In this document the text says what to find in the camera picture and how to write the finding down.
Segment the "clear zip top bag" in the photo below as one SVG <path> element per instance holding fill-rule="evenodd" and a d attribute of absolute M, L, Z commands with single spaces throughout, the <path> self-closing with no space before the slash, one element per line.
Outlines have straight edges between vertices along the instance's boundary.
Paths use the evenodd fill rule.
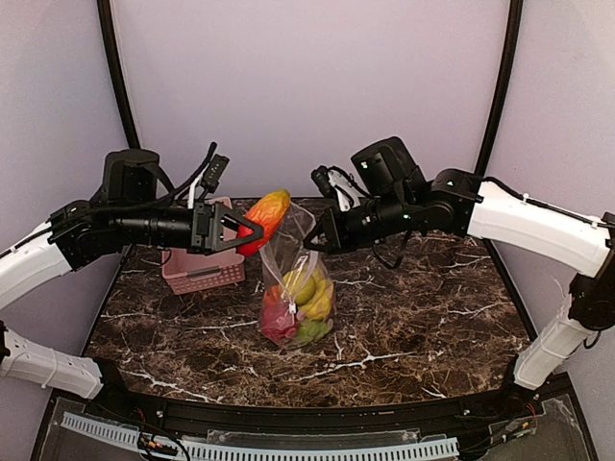
<path fill-rule="evenodd" d="M 259 250 L 264 294 L 258 327 L 281 349 L 300 349 L 333 329 L 335 288 L 321 255 L 304 246 L 315 217 L 292 203 Z"/>

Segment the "yellow toy food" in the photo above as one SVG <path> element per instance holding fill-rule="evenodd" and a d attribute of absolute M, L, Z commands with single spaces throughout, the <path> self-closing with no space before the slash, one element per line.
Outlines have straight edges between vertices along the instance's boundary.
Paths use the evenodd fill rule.
<path fill-rule="evenodd" d="M 325 320 L 329 317 L 332 312 L 333 291 L 333 283 L 330 280 L 320 280 L 313 297 L 301 306 L 302 316 L 314 321 Z"/>

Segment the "red toy food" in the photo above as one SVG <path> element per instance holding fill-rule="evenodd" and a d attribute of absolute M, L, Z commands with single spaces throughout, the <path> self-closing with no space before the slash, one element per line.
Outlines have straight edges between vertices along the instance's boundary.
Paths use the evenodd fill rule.
<path fill-rule="evenodd" d="M 299 323 L 285 304 L 270 304 L 261 311 L 259 327 L 266 338 L 281 344 L 296 336 Z"/>

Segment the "light green toy lettuce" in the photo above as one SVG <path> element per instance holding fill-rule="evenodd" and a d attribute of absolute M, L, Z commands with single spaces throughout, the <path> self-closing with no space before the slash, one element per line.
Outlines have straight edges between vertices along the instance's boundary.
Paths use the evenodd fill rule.
<path fill-rule="evenodd" d="M 331 326 L 328 321 L 305 319 L 300 323 L 295 341 L 300 345 L 319 341 L 330 330 Z"/>

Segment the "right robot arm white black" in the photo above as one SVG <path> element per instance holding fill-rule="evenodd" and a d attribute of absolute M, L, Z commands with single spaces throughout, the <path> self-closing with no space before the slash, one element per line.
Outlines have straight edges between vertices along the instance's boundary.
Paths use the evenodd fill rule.
<path fill-rule="evenodd" d="M 577 214 L 455 168 L 428 181 L 398 136 L 369 145 L 351 161 L 363 187 L 334 168 L 311 174 L 321 194 L 338 203 L 305 237 L 309 250 L 345 254 L 399 233 L 442 231 L 500 241 L 576 270 L 569 301 L 515 359 L 515 388 L 538 389 L 592 333 L 613 328 L 613 214 Z"/>

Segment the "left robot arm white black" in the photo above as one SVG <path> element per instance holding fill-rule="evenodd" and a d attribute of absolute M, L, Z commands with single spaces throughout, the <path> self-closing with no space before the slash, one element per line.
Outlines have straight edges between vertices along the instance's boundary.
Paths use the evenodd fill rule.
<path fill-rule="evenodd" d="M 262 238 L 262 226 L 220 202 L 206 202 L 204 195 L 215 191 L 229 163 L 216 147 L 210 144 L 205 159 L 179 186 L 160 168 L 153 151 L 107 154 L 102 183 L 90 199 L 55 211 L 2 252 L 2 307 L 127 246 L 216 255 Z M 204 195 L 196 195 L 196 188 Z M 125 387 L 111 361 L 57 352 L 7 327 L 1 328 L 1 375 L 86 400 Z"/>

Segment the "pink plastic basket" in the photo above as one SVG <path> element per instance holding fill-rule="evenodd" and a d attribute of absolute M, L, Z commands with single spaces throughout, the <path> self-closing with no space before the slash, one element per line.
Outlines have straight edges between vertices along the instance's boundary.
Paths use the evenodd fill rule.
<path fill-rule="evenodd" d="M 171 249 L 161 254 L 161 274 L 182 295 L 244 281 L 244 260 L 235 250 L 205 256 Z"/>

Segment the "black front rail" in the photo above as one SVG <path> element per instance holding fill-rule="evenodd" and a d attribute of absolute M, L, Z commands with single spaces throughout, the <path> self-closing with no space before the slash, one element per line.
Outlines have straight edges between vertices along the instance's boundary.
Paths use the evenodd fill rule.
<path fill-rule="evenodd" d="M 508 415 L 480 417 L 496 391 L 461 398 L 381 406 L 269 408 L 173 400 L 111 391 L 86 404 L 86 412 L 169 433 L 205 435 L 213 430 L 286 435 L 340 435 L 416 429 L 422 435 L 481 435 Z"/>

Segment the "left black frame post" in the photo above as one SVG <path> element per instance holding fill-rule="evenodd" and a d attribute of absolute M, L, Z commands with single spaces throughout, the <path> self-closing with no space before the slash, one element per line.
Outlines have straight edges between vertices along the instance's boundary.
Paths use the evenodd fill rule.
<path fill-rule="evenodd" d="M 96 5 L 111 86 L 123 133 L 128 147 L 139 149 L 140 139 L 137 133 L 131 102 L 124 79 L 117 34 L 111 10 L 111 1 L 97 0 Z"/>

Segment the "black frame post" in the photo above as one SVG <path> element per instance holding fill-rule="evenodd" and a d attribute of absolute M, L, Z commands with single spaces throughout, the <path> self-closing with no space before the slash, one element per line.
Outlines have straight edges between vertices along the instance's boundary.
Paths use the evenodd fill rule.
<path fill-rule="evenodd" d="M 97 0 L 96 5 L 111 86 L 123 133 L 128 147 L 139 149 L 140 139 L 137 133 L 131 102 L 124 79 L 117 34 L 111 10 L 111 1 Z"/>
<path fill-rule="evenodd" d="M 493 153 L 515 61 L 523 16 L 523 7 L 523 0 L 509 1 L 499 70 L 482 142 L 480 145 L 479 155 L 474 168 L 474 173 L 477 175 L 485 175 Z"/>

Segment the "right black frame post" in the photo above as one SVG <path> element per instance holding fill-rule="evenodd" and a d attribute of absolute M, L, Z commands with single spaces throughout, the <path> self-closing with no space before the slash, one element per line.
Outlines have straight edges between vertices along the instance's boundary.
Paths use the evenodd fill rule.
<path fill-rule="evenodd" d="M 523 16 L 523 7 L 523 0 L 509 1 L 499 70 L 482 142 L 480 145 L 479 155 L 474 168 L 474 173 L 477 175 L 485 175 L 493 153 L 515 61 Z"/>

